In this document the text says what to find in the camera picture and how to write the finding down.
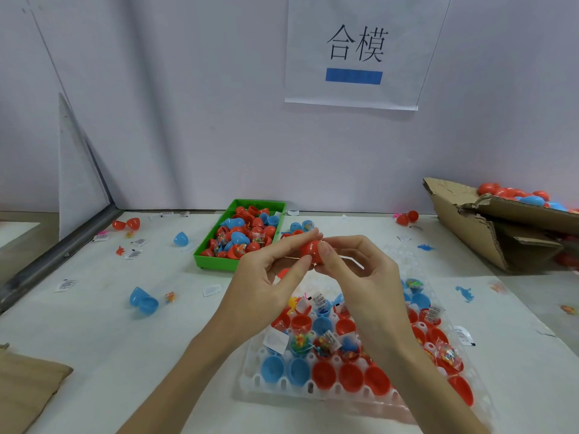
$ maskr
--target brown paper bag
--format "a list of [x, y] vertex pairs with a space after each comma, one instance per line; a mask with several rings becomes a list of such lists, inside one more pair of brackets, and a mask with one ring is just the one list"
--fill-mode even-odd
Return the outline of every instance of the brown paper bag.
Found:
[[72, 368], [10, 353], [7, 346], [0, 346], [0, 432], [22, 434], [44, 410]]

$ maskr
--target white tabletop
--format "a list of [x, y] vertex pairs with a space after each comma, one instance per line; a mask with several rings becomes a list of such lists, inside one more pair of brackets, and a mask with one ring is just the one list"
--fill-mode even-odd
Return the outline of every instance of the white tabletop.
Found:
[[[149, 242], [136, 260], [115, 254], [131, 247], [125, 233], [86, 245], [25, 298], [0, 316], [0, 342], [32, 357], [72, 366], [75, 371], [30, 429], [30, 434], [114, 433], [153, 391], [186, 345], [216, 310], [231, 273], [196, 267], [192, 254], [172, 244], [180, 231], [200, 240], [219, 215], [141, 218], [134, 239]], [[476, 347], [467, 348], [492, 399], [504, 433], [577, 431], [579, 358], [549, 333], [510, 292], [497, 293], [492, 272], [435, 218], [421, 218], [423, 231], [402, 227], [392, 218], [368, 216], [287, 216], [312, 219], [328, 235], [365, 234], [377, 245], [396, 246], [397, 236], [422, 264], [454, 325], [467, 328]], [[435, 247], [423, 251], [417, 246]], [[76, 279], [55, 293], [63, 279]], [[202, 289], [221, 284], [221, 293], [203, 297]], [[135, 286], [162, 298], [177, 299], [149, 317], [128, 305]], [[467, 303], [456, 286], [471, 288]], [[416, 425], [395, 420], [350, 416], [320, 401], [276, 399], [270, 405], [238, 399], [237, 378], [247, 346], [232, 354], [201, 396], [184, 433], [308, 432], [417, 433]]]

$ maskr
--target green tray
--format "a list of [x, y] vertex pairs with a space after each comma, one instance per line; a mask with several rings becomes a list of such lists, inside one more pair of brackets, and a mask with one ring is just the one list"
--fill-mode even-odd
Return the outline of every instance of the green tray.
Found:
[[213, 226], [209, 233], [207, 233], [207, 236], [205, 236], [203, 242], [201, 242], [199, 247], [195, 250], [193, 255], [195, 257], [195, 263], [199, 268], [220, 269], [221, 271], [235, 271], [237, 269], [237, 265], [239, 263], [238, 260], [223, 259], [222, 257], [201, 256], [201, 253], [207, 248], [209, 239], [215, 237], [215, 232], [219, 228], [220, 224], [227, 218], [231, 218], [235, 214], [235, 209], [240, 205], [245, 208], [248, 208], [250, 205], [254, 205], [258, 210], [261, 210], [262, 208], [269, 208], [269, 213], [271, 216], [273, 216], [273, 213], [275, 212], [280, 212], [280, 222], [277, 225], [276, 234], [273, 237], [274, 242], [279, 240], [281, 232], [280, 227], [283, 224], [285, 217], [284, 212], [286, 211], [286, 203], [282, 203], [281, 201], [233, 200], [233, 202], [229, 204], [229, 207], [227, 207], [225, 213], [221, 215], [217, 223]]

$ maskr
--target hand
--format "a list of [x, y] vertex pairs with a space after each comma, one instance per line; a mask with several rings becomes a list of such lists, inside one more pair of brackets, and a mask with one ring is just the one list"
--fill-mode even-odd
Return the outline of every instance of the hand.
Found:
[[[271, 324], [309, 269], [312, 257], [299, 259], [299, 248], [323, 235], [317, 228], [283, 238], [268, 247], [243, 255], [214, 317], [215, 323], [234, 333], [240, 345]], [[272, 285], [276, 274], [289, 268], [286, 276]]]
[[[364, 349], [371, 357], [416, 340], [410, 327], [400, 272], [394, 260], [366, 236], [326, 238], [318, 244], [324, 265], [315, 270], [336, 279]], [[360, 268], [350, 259], [358, 262]]]

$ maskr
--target blue rectangle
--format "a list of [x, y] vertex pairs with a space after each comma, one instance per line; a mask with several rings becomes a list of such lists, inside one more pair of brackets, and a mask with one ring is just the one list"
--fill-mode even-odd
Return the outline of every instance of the blue rectangle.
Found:
[[328, 68], [326, 82], [347, 82], [349, 84], [380, 85], [382, 72], [368, 70], [348, 70], [344, 68]]

